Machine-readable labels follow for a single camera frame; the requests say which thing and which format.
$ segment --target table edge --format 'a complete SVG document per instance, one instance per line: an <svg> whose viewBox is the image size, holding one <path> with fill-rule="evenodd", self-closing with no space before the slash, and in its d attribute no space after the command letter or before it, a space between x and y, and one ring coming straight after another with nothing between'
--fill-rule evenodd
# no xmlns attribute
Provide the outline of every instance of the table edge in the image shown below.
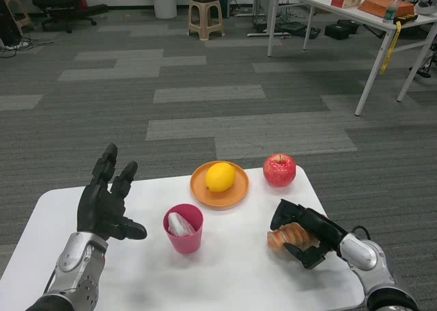
<svg viewBox="0 0 437 311"><path fill-rule="evenodd" d="M395 31L396 30L396 25L394 25L394 24L388 24L388 25L390 25L390 27L389 27L389 26L384 25L384 23L375 23L375 22L366 20L365 18L362 18L360 16L357 16L355 14L351 14L349 12L342 11L343 8L335 7L333 5L326 5L324 3L320 3L320 2L317 2L314 0L301 0L301 1L306 1L306 3L308 3L310 5L315 5L319 8L322 8L323 10L326 10L326 11L329 11L332 13L336 13L336 14L343 16L343 17L353 18L357 22L360 22L360 23L363 23L363 24L366 24L366 25L369 25L372 27L376 27L377 29L381 29L382 31L392 31L392 30ZM434 23L434 22L437 22L437 17L436 18L429 18L429 20L427 18L427 20L425 22L420 22L420 23L410 22L410 23L405 24L402 28L407 29L409 27L415 27L415 26L430 24L430 23Z"/></svg>

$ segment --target desk leg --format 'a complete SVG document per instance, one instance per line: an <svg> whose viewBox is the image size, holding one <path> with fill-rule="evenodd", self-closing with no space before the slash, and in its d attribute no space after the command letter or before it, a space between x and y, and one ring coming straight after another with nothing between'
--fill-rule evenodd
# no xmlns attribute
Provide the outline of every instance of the desk leg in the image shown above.
<svg viewBox="0 0 437 311"><path fill-rule="evenodd" d="M363 93L361 94L360 101L355 110L355 115L360 116L361 111L363 110L364 104L366 103L366 99L369 96L370 89L375 81L376 75L381 67L381 64L384 61L384 57L387 55L387 51L390 48L391 40L393 39L395 31L388 31L385 35L384 41L382 41L380 52L378 56L376 56L375 63L373 64L373 68L371 69L369 78L367 79L366 86L364 87Z"/></svg>
<svg viewBox="0 0 437 311"><path fill-rule="evenodd" d="M311 33L311 22L313 21L313 15L314 15L314 6L311 5L311 9L309 10L307 34L305 35L305 41L303 42L303 50L307 50L307 42L309 39L309 34Z"/></svg>
<svg viewBox="0 0 437 311"><path fill-rule="evenodd" d="M267 50L267 56L269 57L272 55L274 24L276 23L276 12L279 5L279 0L270 0L270 4L272 5L272 7L269 7L269 11L268 11L268 23L270 23L270 25L267 27L268 33L270 34L268 38L268 50Z"/></svg>
<svg viewBox="0 0 437 311"><path fill-rule="evenodd" d="M431 43L434 41L434 38L436 37L437 34L437 23L434 23L432 25L431 30L429 31L426 40L425 40L425 44L423 45L423 48L421 50L421 52L419 53L419 56L417 56L416 58L416 62L414 63L410 75L408 75L407 81L405 81L404 86L401 90L401 93L399 94L399 96L397 97L397 101L402 101L402 99L404 99L405 94L407 93L408 89L410 88L411 82L414 79L414 76L417 73L417 70L419 69L419 67L421 67L423 59L425 58L426 54L429 51L429 48L431 47Z"/></svg>

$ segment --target stool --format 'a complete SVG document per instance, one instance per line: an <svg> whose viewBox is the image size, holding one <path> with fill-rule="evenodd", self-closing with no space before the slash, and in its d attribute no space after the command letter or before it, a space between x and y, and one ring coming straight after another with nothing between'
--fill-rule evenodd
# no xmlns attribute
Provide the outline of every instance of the stool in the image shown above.
<svg viewBox="0 0 437 311"><path fill-rule="evenodd" d="M199 10L199 25L193 23L193 7ZM218 10L218 21L211 19L211 7ZM201 41L207 41L210 33L220 31L221 35L225 35L225 26L223 25L223 16L219 0L191 0L190 8L188 9L188 35L191 31L196 31L199 34Z"/></svg>
<svg viewBox="0 0 437 311"><path fill-rule="evenodd" d="M5 1L6 6L8 7L9 12L11 13L12 17L14 18L15 24L18 27L18 29L20 30L21 35L23 35L23 31L21 30L21 28L23 26L30 26L30 27L34 26L28 13L24 9L23 4L21 3L21 0L4 0L4 1ZM18 4L18 6L20 7L21 11L23 12L23 16L21 18L19 18L16 14L14 14L12 12L12 9L10 7L11 2L16 2Z"/></svg>

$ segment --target plastic bottle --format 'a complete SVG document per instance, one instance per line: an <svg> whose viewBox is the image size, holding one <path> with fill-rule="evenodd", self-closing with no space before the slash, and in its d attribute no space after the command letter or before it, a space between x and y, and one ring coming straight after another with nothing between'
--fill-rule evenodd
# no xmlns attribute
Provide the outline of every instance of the plastic bottle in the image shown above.
<svg viewBox="0 0 437 311"><path fill-rule="evenodd" d="M387 8L387 13L384 17L384 23L392 23L393 19L396 17L397 10L399 9L400 0L391 0L389 7Z"/></svg>

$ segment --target white desk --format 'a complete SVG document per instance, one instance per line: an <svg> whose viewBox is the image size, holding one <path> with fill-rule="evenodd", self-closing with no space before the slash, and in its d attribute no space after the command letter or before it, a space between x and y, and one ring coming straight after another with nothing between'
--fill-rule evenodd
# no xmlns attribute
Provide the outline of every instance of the white desk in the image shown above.
<svg viewBox="0 0 437 311"><path fill-rule="evenodd" d="M235 208L215 211L196 202L190 176L134 182L126 216L142 223L143 241L110 239L96 311L322 311L358 306L358 278L334 253L314 270L268 250L270 221L280 198L324 213L304 171L285 189L247 170L251 189ZM0 281L2 310L23 311L41 295L58 255L76 227L83 187L49 191L38 201ZM203 212L200 250L183 256L170 244L163 216L180 203Z"/></svg>
<svg viewBox="0 0 437 311"><path fill-rule="evenodd" d="M309 32L311 30L311 21L313 18L314 8L322 8L324 10L327 10L329 12L338 14L342 17L352 19L356 22L367 24L372 27L376 27L378 29L381 29L386 32L384 41L382 42L380 51L378 53L378 56L376 57L375 64L373 65L373 68L370 72L370 76L367 80L366 86L364 88L363 94L361 95L361 99L358 103L358 106L355 111L355 115L359 116L361 114L361 111L363 110L364 104L366 102L367 96L370 93L370 89L373 85L373 82L375 81L376 75L378 74L378 71L384 62L384 59L386 57L386 54L390 48L391 41L393 40L393 37L396 32L396 25L392 23L384 23L382 18L379 18L377 16L374 16L372 14L368 14L366 12L362 12L358 8L338 8L335 6L330 5L331 0L301 0L304 3L308 3L311 5L311 11L309 15L309 21L308 21L308 27L307 27L307 36L305 37L305 41L303 44L303 49L306 50L307 43L309 39ZM273 32L274 32L274 24L276 21L276 16L273 16L273 14L276 15L277 13L277 7L279 5L279 0L270 0L270 9L268 13L268 31L270 32L270 38L268 41L268 52L267 55L270 57L272 55L272 42L273 42ZM415 48L418 46L423 46L421 52L419 53L419 56L416 59L416 62L414 63L414 66L411 70L411 73L408 75L408 78L404 84L404 87L402 88L402 91L400 92L399 96L397 97L397 101L402 101L402 99L405 96L405 93L408 91L408 88L410 87L410 84L412 80L414 79L414 76L421 66L424 57L426 56L427 52L429 51L429 48L431 46L431 43L433 42L434 38L437 34L437 15L431 15L431 16L422 16L419 15L418 19L414 22L408 23L403 26L403 28L407 27L414 27L417 25L427 24L427 23L433 23L431 30L428 33L428 36L426 39L422 42L409 44L408 46L402 46L399 48L396 48L395 51L401 51L406 49Z"/></svg>

